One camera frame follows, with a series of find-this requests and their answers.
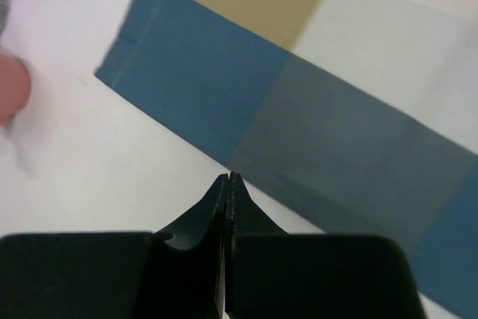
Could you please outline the blue beige checked placemat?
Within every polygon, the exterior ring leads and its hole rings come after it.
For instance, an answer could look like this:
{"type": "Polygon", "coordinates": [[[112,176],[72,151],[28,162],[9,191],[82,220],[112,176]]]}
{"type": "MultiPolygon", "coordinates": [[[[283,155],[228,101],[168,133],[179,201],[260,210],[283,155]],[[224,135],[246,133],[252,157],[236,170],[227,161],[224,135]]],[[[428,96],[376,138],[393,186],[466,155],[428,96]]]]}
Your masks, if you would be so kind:
{"type": "Polygon", "coordinates": [[[97,77],[477,316],[477,0],[132,0],[97,77]]]}

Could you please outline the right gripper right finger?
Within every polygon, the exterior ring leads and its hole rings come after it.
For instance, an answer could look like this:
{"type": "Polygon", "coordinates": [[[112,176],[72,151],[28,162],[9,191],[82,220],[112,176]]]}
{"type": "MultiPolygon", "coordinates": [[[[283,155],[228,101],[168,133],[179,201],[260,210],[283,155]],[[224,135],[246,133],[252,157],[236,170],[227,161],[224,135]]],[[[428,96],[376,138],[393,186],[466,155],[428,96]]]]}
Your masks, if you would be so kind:
{"type": "Polygon", "coordinates": [[[226,313],[231,318],[422,318],[403,251],[373,235],[285,232],[240,174],[226,203],[226,313]]]}

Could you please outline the pink mug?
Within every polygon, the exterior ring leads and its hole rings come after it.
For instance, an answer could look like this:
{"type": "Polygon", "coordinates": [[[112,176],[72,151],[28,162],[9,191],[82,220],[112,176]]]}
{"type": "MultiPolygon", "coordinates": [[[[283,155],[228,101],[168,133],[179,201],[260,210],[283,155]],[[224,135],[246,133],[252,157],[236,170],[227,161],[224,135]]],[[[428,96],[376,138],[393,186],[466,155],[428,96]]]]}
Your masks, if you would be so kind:
{"type": "Polygon", "coordinates": [[[19,113],[31,95],[31,76],[17,57],[1,53],[1,126],[19,113]]]}

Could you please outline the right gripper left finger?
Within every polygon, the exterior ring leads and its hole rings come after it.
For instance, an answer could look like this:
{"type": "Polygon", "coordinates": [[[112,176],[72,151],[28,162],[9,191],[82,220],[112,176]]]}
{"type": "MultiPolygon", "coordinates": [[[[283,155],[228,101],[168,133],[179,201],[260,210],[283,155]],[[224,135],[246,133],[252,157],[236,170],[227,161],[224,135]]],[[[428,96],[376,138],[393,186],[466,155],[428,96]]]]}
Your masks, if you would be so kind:
{"type": "Polygon", "coordinates": [[[228,177],[157,232],[1,239],[3,318],[220,318],[228,177]]]}

